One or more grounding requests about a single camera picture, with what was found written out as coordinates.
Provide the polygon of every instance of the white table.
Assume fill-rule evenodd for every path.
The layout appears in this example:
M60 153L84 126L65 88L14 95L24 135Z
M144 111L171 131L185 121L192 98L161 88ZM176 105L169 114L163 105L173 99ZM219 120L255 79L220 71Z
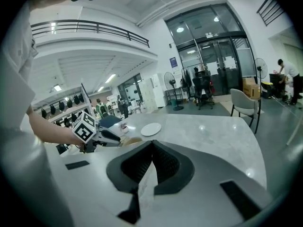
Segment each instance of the white table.
M122 122L127 122L128 137L161 140L221 157L265 189L267 187L261 149L242 118L144 113L130 115ZM160 132L149 137L141 135L141 129L153 122L161 124ZM110 130L118 136L123 135L118 124L110 127Z
M298 99L298 102L303 104L303 99ZM299 122L292 134L292 136L289 138L288 142L286 143L287 146L289 146L289 144L292 142L293 138L295 137L295 135L297 134L299 128L300 128L300 124L303 122L303 111L301 113L301 116L300 116L300 119L299 119Z

